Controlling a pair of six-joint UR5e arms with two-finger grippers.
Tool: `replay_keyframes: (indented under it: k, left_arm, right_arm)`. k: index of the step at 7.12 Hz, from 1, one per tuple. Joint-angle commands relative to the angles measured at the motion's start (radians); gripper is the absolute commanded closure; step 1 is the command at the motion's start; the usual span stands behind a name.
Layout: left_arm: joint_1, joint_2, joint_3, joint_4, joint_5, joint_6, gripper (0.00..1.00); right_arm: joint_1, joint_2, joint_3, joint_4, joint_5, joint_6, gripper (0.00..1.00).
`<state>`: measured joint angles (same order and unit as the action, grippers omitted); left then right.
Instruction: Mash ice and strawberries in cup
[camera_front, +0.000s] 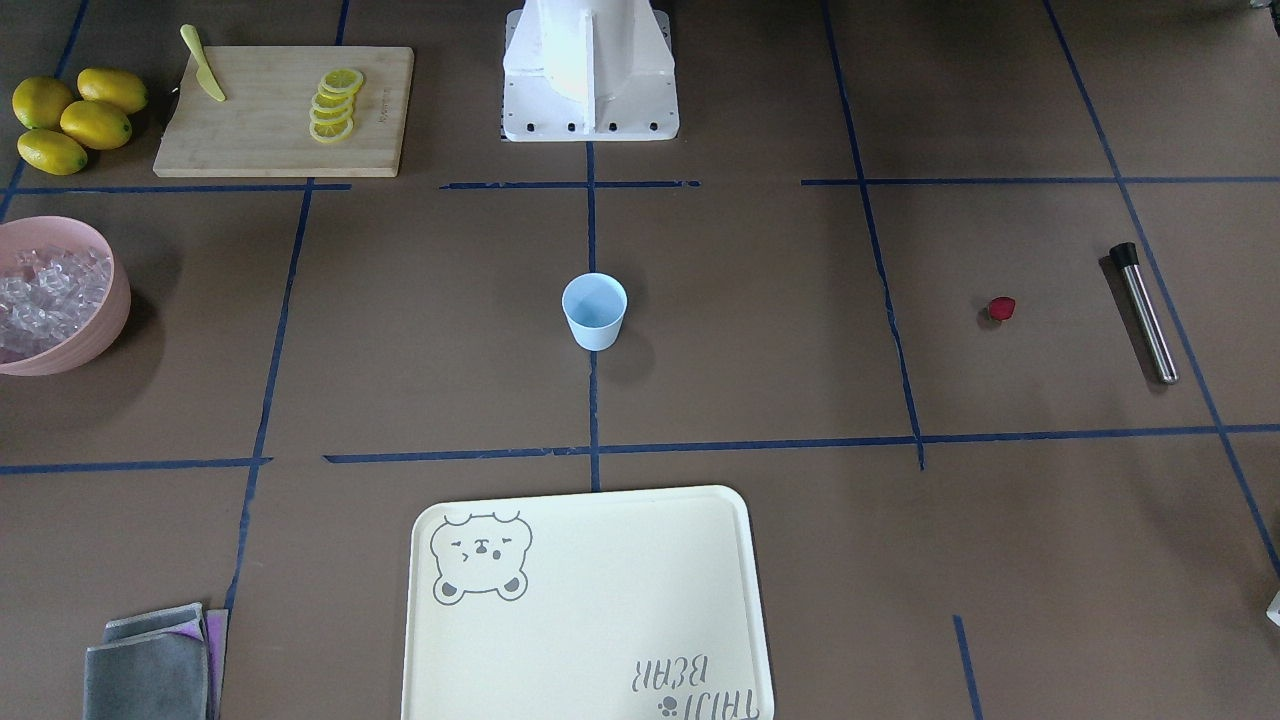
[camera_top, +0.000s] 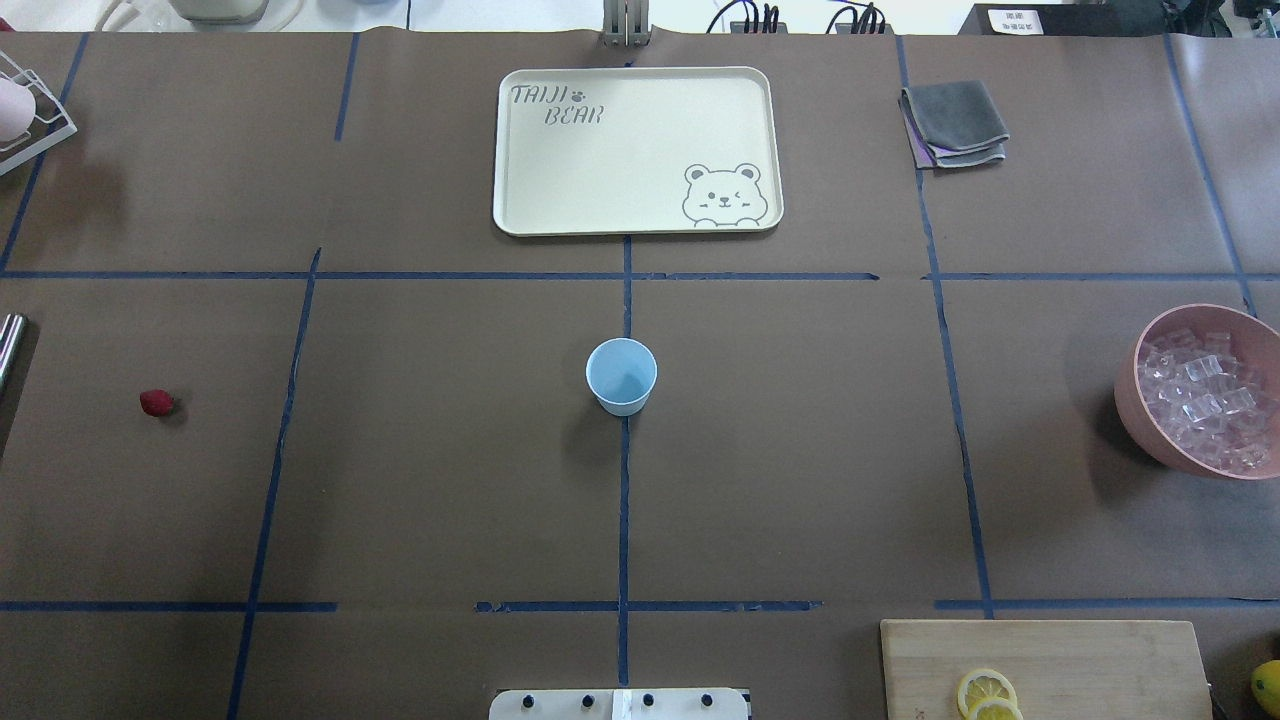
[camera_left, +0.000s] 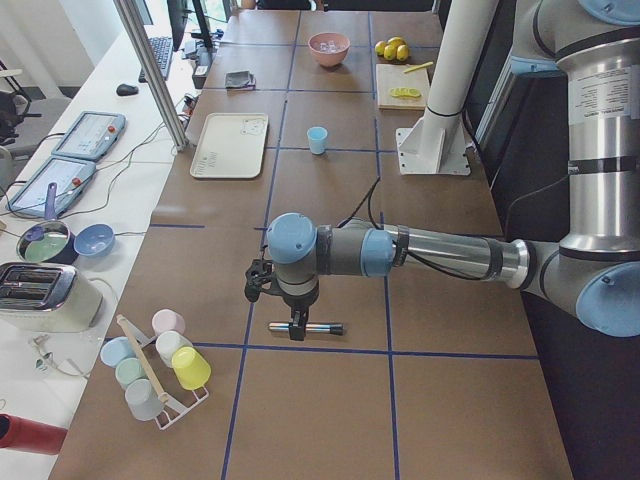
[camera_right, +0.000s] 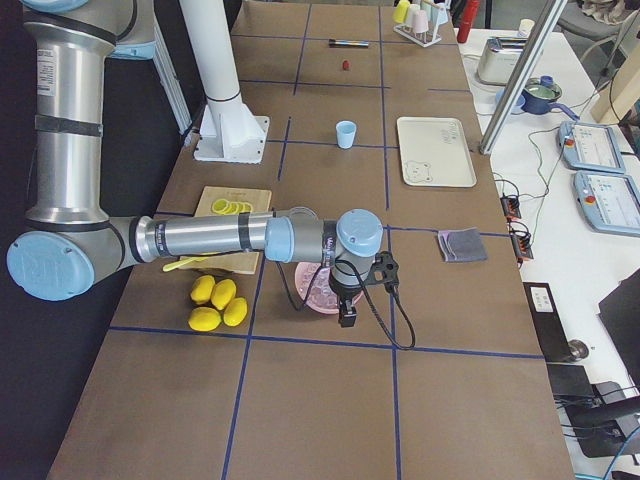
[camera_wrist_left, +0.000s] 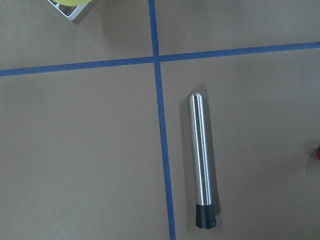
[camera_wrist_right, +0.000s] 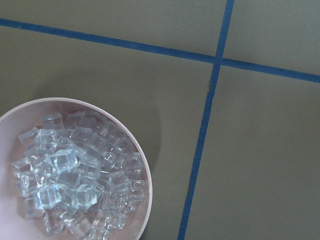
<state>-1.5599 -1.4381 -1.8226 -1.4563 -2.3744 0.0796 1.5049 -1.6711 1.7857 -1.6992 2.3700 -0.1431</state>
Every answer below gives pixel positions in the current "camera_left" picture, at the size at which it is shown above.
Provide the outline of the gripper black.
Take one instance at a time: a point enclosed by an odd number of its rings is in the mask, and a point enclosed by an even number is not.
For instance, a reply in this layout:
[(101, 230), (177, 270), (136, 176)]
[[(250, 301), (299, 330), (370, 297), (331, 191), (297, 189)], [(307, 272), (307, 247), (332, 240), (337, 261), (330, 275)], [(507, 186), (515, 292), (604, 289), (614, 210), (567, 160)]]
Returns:
[(318, 299), (319, 281), (311, 279), (302, 284), (290, 284), (279, 279), (278, 286), (282, 290), (285, 304), (293, 309), (289, 322), (289, 338), (293, 341), (303, 341), (306, 336), (305, 309), (311, 307)]

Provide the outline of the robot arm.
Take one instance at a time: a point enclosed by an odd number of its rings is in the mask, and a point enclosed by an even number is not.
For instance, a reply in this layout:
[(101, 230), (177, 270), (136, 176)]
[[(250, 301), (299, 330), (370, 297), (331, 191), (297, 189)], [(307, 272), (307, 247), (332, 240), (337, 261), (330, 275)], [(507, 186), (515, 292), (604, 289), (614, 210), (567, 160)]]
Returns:
[(557, 242), (510, 242), (472, 233), (467, 213), (435, 177), (464, 170), (461, 115), (494, 15), (494, 1), (455, 1), (421, 118), (396, 133), (404, 175), (430, 180), (430, 220), (420, 230), (374, 219), (317, 226), (299, 213), (275, 218), (268, 259), (246, 274), (246, 297), (281, 297), (303, 340), (323, 275), (382, 277), (414, 263), (449, 276), (502, 282), (546, 299), (613, 337), (639, 333), (639, 5), (635, 1), (520, 1), (511, 68), (568, 79), (570, 227)]

